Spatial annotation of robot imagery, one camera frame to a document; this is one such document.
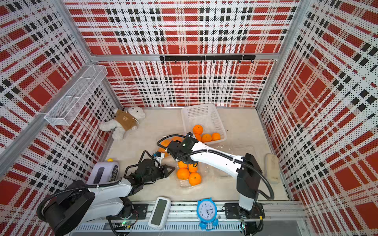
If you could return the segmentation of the orange front container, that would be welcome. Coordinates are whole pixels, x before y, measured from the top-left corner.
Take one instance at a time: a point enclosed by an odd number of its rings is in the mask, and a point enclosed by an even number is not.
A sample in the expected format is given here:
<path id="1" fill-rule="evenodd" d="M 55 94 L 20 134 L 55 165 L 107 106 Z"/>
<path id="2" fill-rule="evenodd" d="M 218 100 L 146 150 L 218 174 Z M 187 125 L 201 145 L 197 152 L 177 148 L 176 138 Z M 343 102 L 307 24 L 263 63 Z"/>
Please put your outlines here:
<path id="1" fill-rule="evenodd" d="M 187 168 L 179 168 L 177 171 L 177 178 L 181 181 L 188 180 L 190 177 L 190 171 Z"/>
<path id="2" fill-rule="evenodd" d="M 178 167 L 180 169 L 188 169 L 188 164 L 185 164 L 183 161 L 178 162 Z"/>
<path id="3" fill-rule="evenodd" d="M 197 172 L 198 171 L 198 164 L 189 164 L 188 170 L 190 171 L 190 173 Z"/>
<path id="4" fill-rule="evenodd" d="M 191 186 L 196 186 L 196 185 L 201 184 L 202 177 L 198 172 L 194 172 L 190 174 L 188 181 Z"/>

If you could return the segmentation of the clear clamshell container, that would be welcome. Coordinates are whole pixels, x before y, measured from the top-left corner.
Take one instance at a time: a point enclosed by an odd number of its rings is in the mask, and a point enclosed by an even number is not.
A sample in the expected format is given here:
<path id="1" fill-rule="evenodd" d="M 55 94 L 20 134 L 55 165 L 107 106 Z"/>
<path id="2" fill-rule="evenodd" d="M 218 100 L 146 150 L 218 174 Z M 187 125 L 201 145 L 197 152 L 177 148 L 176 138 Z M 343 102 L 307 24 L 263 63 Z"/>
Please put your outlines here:
<path id="1" fill-rule="evenodd" d="M 183 161 L 177 163 L 174 171 L 174 179 L 182 189 L 190 189 L 203 186 L 215 177 L 215 171 L 210 165 L 204 163 L 185 164 Z"/>
<path id="2" fill-rule="evenodd" d="M 229 142 L 222 142 L 219 143 L 218 145 L 214 146 L 215 149 L 229 153 L 231 155 L 239 155 L 239 156 L 245 156 L 246 153 L 249 153 L 256 157 L 256 151 L 255 148 L 252 145 L 243 145 L 243 144 L 233 144 Z M 228 172 L 219 170 L 219 169 L 214 169 L 214 175 L 218 178 L 221 179 L 230 179 L 230 178 L 236 178 L 236 175 L 230 174 Z"/>
<path id="3" fill-rule="evenodd" d="M 172 153 L 176 155 L 176 152 L 183 142 L 183 135 L 168 135 L 166 137 L 161 137 L 158 142 L 158 150 L 155 152 L 155 157 L 166 158 Z"/>

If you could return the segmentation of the orange two container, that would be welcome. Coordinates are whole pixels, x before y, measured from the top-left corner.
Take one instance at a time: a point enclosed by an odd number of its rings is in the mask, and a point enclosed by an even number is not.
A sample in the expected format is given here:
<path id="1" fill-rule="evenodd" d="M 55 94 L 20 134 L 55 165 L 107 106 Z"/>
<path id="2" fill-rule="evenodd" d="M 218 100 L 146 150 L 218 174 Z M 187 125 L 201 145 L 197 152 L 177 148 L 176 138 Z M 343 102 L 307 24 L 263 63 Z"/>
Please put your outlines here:
<path id="1" fill-rule="evenodd" d="M 197 140 L 199 140 L 200 142 L 202 141 L 202 137 L 200 134 L 195 134 L 195 137 Z"/>

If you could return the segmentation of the orange one container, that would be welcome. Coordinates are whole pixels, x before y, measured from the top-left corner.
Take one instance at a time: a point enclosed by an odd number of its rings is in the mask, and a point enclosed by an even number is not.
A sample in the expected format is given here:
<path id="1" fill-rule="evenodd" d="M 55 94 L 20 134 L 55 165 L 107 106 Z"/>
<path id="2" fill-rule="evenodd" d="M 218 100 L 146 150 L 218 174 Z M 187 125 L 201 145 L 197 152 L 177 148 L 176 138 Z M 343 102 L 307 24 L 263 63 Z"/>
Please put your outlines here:
<path id="1" fill-rule="evenodd" d="M 193 133 L 195 135 L 201 135 L 203 133 L 203 127 L 201 125 L 195 125 L 193 127 Z"/>

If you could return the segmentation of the orange three container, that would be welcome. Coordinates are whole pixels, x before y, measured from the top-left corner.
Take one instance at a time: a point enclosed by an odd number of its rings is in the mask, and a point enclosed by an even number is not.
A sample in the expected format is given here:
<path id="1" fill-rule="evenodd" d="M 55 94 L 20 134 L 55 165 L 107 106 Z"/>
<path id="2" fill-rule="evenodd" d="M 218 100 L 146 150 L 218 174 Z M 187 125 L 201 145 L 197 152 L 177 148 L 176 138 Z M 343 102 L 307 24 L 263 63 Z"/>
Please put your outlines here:
<path id="1" fill-rule="evenodd" d="M 210 134 L 204 134 L 201 138 L 201 141 L 203 143 L 211 142 L 212 141 L 212 135 Z"/>

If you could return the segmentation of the orange four container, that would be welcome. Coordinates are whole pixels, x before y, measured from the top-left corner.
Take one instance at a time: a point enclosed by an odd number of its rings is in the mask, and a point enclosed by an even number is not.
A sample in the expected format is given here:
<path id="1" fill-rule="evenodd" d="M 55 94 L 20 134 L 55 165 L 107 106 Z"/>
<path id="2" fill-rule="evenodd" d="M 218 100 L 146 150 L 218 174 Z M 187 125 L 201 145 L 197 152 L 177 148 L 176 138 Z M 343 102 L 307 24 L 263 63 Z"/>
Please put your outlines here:
<path id="1" fill-rule="evenodd" d="M 218 141 L 221 139 L 221 135 L 219 133 L 212 134 L 212 141 Z"/>

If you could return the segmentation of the white plastic basket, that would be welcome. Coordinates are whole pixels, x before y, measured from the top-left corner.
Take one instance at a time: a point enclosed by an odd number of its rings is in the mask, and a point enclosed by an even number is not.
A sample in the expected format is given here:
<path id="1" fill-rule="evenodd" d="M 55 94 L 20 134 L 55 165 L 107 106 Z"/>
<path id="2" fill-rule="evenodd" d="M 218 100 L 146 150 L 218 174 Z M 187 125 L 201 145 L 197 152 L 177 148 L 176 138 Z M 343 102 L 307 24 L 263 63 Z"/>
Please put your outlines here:
<path id="1" fill-rule="evenodd" d="M 195 125 L 203 127 L 203 134 L 220 134 L 220 139 L 208 144 L 216 144 L 227 139 L 226 130 L 214 104 L 200 104 L 181 110 L 184 133 L 192 132 Z"/>

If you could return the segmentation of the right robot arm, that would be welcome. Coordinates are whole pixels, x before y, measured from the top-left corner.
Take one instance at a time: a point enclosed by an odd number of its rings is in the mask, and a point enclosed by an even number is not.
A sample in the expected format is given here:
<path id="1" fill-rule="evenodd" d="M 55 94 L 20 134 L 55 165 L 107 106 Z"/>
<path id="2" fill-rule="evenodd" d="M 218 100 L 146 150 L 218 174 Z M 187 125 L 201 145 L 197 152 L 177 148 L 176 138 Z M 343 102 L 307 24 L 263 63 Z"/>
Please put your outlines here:
<path id="1" fill-rule="evenodd" d="M 162 142 L 171 137 L 183 138 L 182 141 Z M 217 168 L 236 179 L 236 190 L 239 193 L 238 204 L 225 204 L 224 210 L 228 219 L 258 219 L 264 218 L 263 205 L 258 197 L 272 201 L 274 190 L 268 179 L 263 175 L 258 162 L 252 154 L 244 156 L 229 154 L 197 140 L 189 132 L 184 135 L 168 135 L 157 142 L 175 161 L 185 164 L 204 163 Z"/>

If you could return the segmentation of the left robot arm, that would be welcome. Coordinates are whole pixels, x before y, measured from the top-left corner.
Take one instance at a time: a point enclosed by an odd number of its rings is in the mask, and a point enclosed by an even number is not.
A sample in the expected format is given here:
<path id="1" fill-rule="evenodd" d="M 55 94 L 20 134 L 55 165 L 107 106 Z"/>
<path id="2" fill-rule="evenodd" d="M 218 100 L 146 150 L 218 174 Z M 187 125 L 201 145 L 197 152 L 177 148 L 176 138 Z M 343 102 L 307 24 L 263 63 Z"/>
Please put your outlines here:
<path id="1" fill-rule="evenodd" d="M 148 155 L 148 158 L 141 156 L 136 164 L 126 168 L 134 168 L 135 171 L 125 173 L 118 181 L 94 181 L 93 184 L 75 181 L 67 189 L 46 197 L 36 210 L 39 220 L 47 222 L 56 236 L 65 236 L 80 223 L 98 218 L 137 220 L 140 210 L 129 196 L 175 171 L 175 167 L 161 164 L 161 152 L 150 154 L 145 150 L 142 155 Z"/>

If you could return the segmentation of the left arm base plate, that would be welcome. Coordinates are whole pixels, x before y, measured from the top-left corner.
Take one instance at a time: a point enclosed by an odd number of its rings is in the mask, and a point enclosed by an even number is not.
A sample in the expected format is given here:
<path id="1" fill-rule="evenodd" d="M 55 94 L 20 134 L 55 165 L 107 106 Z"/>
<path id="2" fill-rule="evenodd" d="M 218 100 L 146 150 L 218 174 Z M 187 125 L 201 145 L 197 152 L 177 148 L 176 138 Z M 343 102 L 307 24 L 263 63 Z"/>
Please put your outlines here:
<path id="1" fill-rule="evenodd" d="M 118 214 L 109 215 L 110 220 L 140 220 L 146 219 L 148 204 L 133 204 L 124 206 Z"/>

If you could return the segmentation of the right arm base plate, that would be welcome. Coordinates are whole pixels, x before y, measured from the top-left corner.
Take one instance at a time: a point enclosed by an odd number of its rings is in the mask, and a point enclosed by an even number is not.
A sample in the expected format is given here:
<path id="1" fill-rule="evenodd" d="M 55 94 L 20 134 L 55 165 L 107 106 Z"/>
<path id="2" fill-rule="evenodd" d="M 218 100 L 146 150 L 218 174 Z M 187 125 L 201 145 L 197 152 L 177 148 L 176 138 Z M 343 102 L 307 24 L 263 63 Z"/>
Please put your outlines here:
<path id="1" fill-rule="evenodd" d="M 238 203 L 226 203 L 223 211 L 227 219 L 264 219 L 265 212 L 263 205 L 254 202 L 251 210 L 241 208 Z"/>

